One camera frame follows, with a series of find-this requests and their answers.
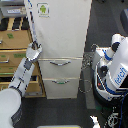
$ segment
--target floor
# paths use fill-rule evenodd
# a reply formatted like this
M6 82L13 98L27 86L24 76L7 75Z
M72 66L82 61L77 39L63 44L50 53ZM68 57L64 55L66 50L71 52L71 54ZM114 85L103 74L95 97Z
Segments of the floor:
M91 46L108 47L111 45L111 37L115 33L126 36L121 22L120 13L128 7L128 1L120 0L92 0L92 9L89 28L86 38L85 54L93 55ZM90 66L83 67L77 99L47 100L46 98L22 99L22 118L15 128L36 128L45 125L79 125L83 128L92 128L91 115L98 117L101 128L105 124L105 118L101 115L101 106L95 100L91 85Z

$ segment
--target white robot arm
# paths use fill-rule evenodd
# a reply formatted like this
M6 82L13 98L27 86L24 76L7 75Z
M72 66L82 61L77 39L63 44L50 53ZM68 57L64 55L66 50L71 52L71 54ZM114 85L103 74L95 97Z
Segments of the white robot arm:
M26 51L26 57L23 58L19 64L8 89L0 92L0 127L13 128L13 126L20 120L21 98L24 96L28 87L32 72L34 70L33 62L37 61L42 47L33 50L31 43Z

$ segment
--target green label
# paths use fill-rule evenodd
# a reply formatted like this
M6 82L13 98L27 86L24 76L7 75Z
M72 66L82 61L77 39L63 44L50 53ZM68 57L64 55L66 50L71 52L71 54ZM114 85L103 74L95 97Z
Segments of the green label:
M2 58L5 58L6 56L5 55L1 55Z
M8 38L9 39L13 39L14 38L13 35L12 35L12 33L8 33L7 35L8 35Z
M9 68L9 69L13 69L13 68Z
M26 53L17 53L17 54L14 54L14 58L23 58L23 57L26 57Z

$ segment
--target cabinet door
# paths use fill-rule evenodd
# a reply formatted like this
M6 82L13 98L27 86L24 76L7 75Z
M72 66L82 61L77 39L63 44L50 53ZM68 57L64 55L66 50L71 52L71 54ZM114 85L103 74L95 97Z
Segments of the cabinet door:
M39 61L42 78L79 78L82 66L80 59Z
M33 13L42 58L82 57L90 17L91 0L25 0L29 24ZM46 8L46 15L40 12Z
M47 99L77 98L79 79L43 80Z

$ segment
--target cabinet handle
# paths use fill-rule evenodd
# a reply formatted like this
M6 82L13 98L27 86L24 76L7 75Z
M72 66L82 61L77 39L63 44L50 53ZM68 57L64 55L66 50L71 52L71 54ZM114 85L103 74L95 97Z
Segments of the cabinet handle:
M56 83L56 84L66 84L66 83L69 82L69 80L54 80L54 81L52 81L52 82L54 82L54 83Z
M0 61L0 63L8 63L9 59L7 59L6 61Z
M57 66L63 66L63 65L71 63L71 61L66 61L66 62L63 62L63 63L57 63L55 61L50 61L50 63L54 64L54 65L57 65Z
M2 40L0 40L0 44L2 44Z

